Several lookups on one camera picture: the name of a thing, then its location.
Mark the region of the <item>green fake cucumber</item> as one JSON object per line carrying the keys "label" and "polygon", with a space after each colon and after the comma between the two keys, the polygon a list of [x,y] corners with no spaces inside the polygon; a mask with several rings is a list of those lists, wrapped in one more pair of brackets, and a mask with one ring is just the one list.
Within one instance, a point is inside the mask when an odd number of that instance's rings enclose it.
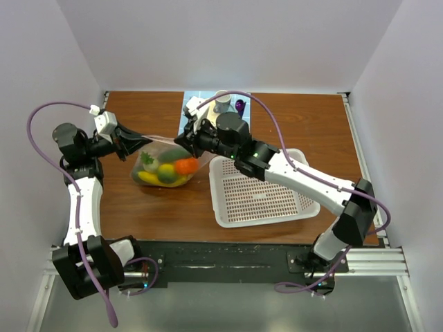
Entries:
{"label": "green fake cucumber", "polygon": [[191,158],[192,155],[181,147],[176,147],[174,149],[168,149],[158,156],[160,163],[174,163],[177,160]]}

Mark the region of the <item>orange fake fruit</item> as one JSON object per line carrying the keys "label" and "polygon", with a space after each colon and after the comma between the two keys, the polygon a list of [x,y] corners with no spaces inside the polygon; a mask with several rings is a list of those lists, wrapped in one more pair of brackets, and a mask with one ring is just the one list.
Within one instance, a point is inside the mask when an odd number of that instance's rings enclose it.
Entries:
{"label": "orange fake fruit", "polygon": [[174,170],[179,175],[194,174],[199,170],[199,161],[196,158],[184,158],[174,162]]}

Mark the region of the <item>clear polka dot zip bag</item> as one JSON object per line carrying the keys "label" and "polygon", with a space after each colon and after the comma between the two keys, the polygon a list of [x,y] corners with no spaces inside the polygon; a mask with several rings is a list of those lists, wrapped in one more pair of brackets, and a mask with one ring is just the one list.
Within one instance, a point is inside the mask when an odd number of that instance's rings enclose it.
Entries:
{"label": "clear polka dot zip bag", "polygon": [[138,150],[131,177],[139,185],[180,187],[185,185],[215,155],[205,151],[195,158],[173,139],[146,136],[149,143]]}

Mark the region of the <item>white fake radish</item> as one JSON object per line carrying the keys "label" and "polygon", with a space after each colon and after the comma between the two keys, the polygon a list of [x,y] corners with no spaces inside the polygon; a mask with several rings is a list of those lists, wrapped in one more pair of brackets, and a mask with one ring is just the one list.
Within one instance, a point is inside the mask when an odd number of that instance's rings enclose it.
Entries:
{"label": "white fake radish", "polygon": [[159,161],[147,152],[142,152],[140,157],[143,169],[146,172],[155,174],[159,168]]}

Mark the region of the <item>yellow fake lemon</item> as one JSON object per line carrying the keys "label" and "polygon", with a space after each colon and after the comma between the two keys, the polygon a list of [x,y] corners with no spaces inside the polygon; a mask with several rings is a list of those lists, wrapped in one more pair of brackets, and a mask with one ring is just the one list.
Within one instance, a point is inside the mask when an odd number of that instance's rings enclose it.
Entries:
{"label": "yellow fake lemon", "polygon": [[175,172],[173,164],[161,164],[156,173],[158,180],[165,184],[174,183],[179,177],[179,175]]}

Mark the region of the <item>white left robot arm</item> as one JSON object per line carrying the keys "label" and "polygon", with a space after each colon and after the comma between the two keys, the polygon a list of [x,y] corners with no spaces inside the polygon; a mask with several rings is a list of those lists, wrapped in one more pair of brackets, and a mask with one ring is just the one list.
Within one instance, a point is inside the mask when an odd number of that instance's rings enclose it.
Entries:
{"label": "white left robot arm", "polygon": [[63,123],[52,134],[62,157],[58,163],[66,173],[71,206],[67,234],[61,248],[53,252],[53,264],[74,299],[97,293],[93,278],[104,289],[121,285],[124,268],[136,271],[143,254],[133,236],[107,241],[100,229],[100,201],[104,172],[100,158],[116,154],[119,159],[149,144],[149,138],[117,125],[110,139],[88,137],[74,124]]}

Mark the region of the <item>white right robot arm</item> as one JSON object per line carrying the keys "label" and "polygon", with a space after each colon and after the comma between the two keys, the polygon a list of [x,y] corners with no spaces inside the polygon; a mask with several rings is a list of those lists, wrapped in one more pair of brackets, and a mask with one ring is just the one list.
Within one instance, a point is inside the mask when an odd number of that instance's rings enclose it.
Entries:
{"label": "white right robot arm", "polygon": [[189,111],[185,116],[188,121],[174,141],[194,157],[210,152],[229,158],[241,174],[303,194],[336,215],[311,247],[308,262],[313,270],[323,272],[342,249],[363,245],[377,213],[370,181],[334,178],[299,163],[287,152],[254,139],[236,113],[220,114],[215,124]]}

